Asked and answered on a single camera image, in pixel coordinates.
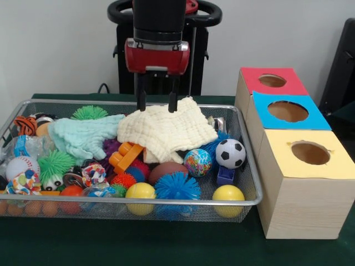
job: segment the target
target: wooden cube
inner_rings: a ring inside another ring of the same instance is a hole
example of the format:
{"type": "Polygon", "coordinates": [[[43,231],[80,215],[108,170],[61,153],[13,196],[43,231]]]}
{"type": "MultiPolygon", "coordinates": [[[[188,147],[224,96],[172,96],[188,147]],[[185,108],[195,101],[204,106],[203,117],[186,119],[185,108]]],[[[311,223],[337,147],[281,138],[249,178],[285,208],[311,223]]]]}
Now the wooden cube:
{"type": "Polygon", "coordinates": [[[247,117],[253,91],[265,94],[308,95],[292,68],[241,68],[235,106],[247,117]]]}
{"type": "Polygon", "coordinates": [[[258,167],[266,238],[338,237],[355,197],[355,164],[333,132],[266,129],[258,167]]]}
{"type": "Polygon", "coordinates": [[[264,129],[331,130],[308,95],[272,95],[255,91],[248,106],[246,127],[256,157],[264,129]]]}

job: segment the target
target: red spiky ball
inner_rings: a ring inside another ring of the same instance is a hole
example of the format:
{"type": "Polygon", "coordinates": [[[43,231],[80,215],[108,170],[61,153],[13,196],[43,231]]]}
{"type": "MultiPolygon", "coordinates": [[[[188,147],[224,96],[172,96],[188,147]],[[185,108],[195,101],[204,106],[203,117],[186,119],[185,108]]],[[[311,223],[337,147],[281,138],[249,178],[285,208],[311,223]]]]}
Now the red spiky ball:
{"type": "Polygon", "coordinates": [[[126,189],[128,189],[136,183],[137,181],[135,180],[135,178],[129,173],[120,173],[111,180],[110,184],[121,185],[124,186],[126,189]]]}
{"type": "Polygon", "coordinates": [[[148,177],[150,175],[150,169],[149,166],[146,163],[143,163],[142,161],[139,161],[138,159],[135,159],[132,164],[132,167],[138,168],[144,175],[145,180],[148,180],[148,177]]]}

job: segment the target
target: yellow ball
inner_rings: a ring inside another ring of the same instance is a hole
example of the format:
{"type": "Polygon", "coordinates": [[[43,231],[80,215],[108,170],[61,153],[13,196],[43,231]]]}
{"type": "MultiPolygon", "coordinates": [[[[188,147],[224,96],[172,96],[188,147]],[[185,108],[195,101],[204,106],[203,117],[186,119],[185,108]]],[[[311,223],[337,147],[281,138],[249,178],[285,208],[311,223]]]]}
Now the yellow ball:
{"type": "MultiPolygon", "coordinates": [[[[128,188],[126,198],[155,198],[155,189],[148,183],[137,183],[128,188]]],[[[144,216],[153,211],[153,204],[127,204],[128,210],[139,216],[144,216]]]]}
{"type": "MultiPolygon", "coordinates": [[[[214,201],[244,201],[244,195],[239,188],[232,185],[224,185],[213,193],[212,199],[214,201]]],[[[224,218],[237,217],[243,210],[239,206],[214,206],[215,211],[219,216],[224,218]]]]}

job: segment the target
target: black cable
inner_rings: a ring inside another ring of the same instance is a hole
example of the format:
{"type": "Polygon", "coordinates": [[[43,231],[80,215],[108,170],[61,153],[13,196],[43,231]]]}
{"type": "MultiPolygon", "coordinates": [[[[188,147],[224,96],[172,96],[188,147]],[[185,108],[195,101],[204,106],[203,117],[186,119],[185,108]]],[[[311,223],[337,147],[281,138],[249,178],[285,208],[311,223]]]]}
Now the black cable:
{"type": "Polygon", "coordinates": [[[107,93],[111,93],[111,92],[110,92],[110,89],[109,89],[109,87],[107,86],[106,83],[102,83],[102,84],[100,85],[99,90],[98,90],[98,93],[101,93],[101,90],[102,90],[103,87],[106,88],[107,93]]]}

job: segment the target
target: green table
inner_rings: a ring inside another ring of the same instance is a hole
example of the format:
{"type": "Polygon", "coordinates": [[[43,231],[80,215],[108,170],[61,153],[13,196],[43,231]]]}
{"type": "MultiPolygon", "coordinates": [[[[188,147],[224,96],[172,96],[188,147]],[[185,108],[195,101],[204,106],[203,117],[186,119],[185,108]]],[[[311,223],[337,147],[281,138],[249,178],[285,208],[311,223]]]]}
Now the green table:
{"type": "MultiPolygon", "coordinates": [[[[132,95],[37,99],[135,101],[132,95]]],[[[196,96],[202,104],[234,97],[196,96]]],[[[167,102],[166,96],[148,101],[167,102]]],[[[355,207],[339,239],[266,240],[255,207],[240,223],[0,218],[0,265],[354,265],[355,207]]]]}

